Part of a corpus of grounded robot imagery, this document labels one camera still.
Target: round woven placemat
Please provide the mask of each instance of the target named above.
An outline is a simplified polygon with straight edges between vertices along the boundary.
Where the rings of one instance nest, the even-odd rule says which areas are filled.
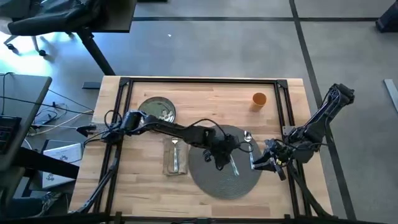
[[[232,134],[244,141],[244,131],[234,126],[221,125],[225,133]],[[259,158],[261,152],[255,140],[250,142],[253,149],[253,158]],[[249,150],[248,144],[242,144],[242,149]],[[191,147],[188,154],[188,166],[193,181],[208,195],[220,199],[236,199],[249,193],[257,184],[261,171],[251,170],[249,153],[235,149],[232,151],[232,157],[239,171],[239,176],[235,176],[231,163],[224,166],[219,171],[216,169],[214,159],[211,162],[205,162],[203,149]]]

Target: desk leg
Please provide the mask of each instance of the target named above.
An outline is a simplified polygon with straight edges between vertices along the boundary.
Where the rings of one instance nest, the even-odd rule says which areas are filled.
[[[91,54],[95,62],[103,71],[104,75],[116,75],[112,67],[109,65],[105,56],[102,54],[101,50],[98,48],[94,41],[94,35],[89,31],[88,28],[82,28],[77,31],[83,45],[86,47],[88,52]],[[83,89],[99,89],[100,83],[96,82],[86,82],[83,84]]]
[[[12,165],[26,167],[33,170],[41,170],[73,179],[77,178],[77,174],[79,172],[78,166],[45,156],[23,147],[18,150]]]

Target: keyboard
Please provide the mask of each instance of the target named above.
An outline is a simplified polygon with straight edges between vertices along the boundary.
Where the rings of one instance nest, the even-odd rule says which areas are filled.
[[[0,154],[6,154],[22,118],[0,115]]]

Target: black line on floor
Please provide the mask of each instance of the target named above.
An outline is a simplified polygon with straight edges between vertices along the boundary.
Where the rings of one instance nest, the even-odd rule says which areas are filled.
[[[292,10],[292,15],[294,18],[294,24],[297,31],[298,41],[300,42],[301,50],[304,57],[305,66],[307,68],[308,77],[310,79],[311,87],[313,90],[313,94],[315,97],[315,101],[317,103],[317,107],[321,107],[322,105],[322,97],[319,90],[317,78],[315,76],[315,72],[312,66],[310,53],[308,52],[307,44],[305,43],[305,38],[303,34],[303,29],[300,23],[299,14],[297,13],[297,8],[294,0],[289,0],[290,8]],[[331,157],[331,161],[333,164],[333,168],[335,170],[337,183],[339,186],[341,199],[343,201],[344,209],[346,212],[347,219],[356,220],[356,215],[353,207],[353,203],[351,201],[351,196],[349,195],[348,186],[346,183],[346,179],[344,177],[343,168],[341,166],[341,162],[338,157],[337,148],[335,142],[333,140],[333,136],[330,131],[330,127],[328,126],[326,129],[326,141],[328,143],[329,153]]]
[[[134,17],[133,21],[290,21],[292,17]]]
[[[378,18],[373,17],[301,17],[301,22],[375,22]]]

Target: butcher block tabletop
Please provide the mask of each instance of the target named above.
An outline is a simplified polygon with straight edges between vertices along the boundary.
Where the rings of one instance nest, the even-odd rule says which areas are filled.
[[[120,78],[103,78],[92,122],[103,124],[105,113],[113,110]],[[202,118],[236,126],[252,132],[261,150],[265,148],[265,139],[282,139],[272,85],[207,83],[205,78],[203,80],[203,83],[134,82],[130,109],[138,109],[143,101],[153,96],[163,96],[175,105],[175,122],[183,126]],[[304,125],[310,118],[310,110],[303,80],[291,78],[287,83],[295,124]],[[125,92],[121,105],[126,101]],[[251,98],[257,92],[267,96],[267,103],[260,112],[251,112]],[[282,104],[287,119],[283,100]],[[206,121],[200,125],[213,126]],[[166,135],[152,132],[124,137],[111,214],[122,212],[124,216],[187,218],[283,218],[285,214],[293,215],[289,182],[280,181],[273,172],[262,172],[256,186],[247,195],[234,200],[207,195],[189,173],[163,175],[164,137]],[[85,147],[70,210],[81,207],[98,185],[105,146],[105,143],[97,141]],[[303,166],[308,188],[322,207],[332,213],[319,153],[316,152]],[[296,188],[300,213],[303,214],[301,193],[298,186]],[[101,201],[102,212],[107,194],[108,186]]]

